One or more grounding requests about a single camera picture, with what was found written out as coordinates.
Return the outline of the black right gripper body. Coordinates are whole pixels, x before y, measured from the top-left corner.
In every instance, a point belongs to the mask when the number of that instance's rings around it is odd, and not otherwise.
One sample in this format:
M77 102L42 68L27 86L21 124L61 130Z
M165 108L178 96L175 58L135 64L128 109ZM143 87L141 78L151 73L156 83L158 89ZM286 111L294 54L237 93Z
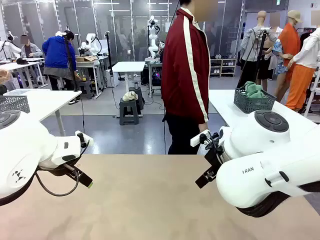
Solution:
M208 161L210 167L203 173L203 175L215 176L221 165L224 163L223 147L218 146L216 143L209 143L205 149L207 150L207 153L204 158Z

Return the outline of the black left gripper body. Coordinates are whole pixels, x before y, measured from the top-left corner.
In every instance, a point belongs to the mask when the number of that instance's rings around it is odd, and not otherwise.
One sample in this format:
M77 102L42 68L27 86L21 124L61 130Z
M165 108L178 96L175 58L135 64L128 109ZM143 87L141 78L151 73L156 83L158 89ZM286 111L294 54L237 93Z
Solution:
M69 177L70 176L72 176L72 177L77 176L77 174L75 173L75 168L67 163L59 165L56 168L48 168L48 167L44 167L44 166L39 166L38 170L39 171L47 171L57 177L61 177L63 175L67 175Z

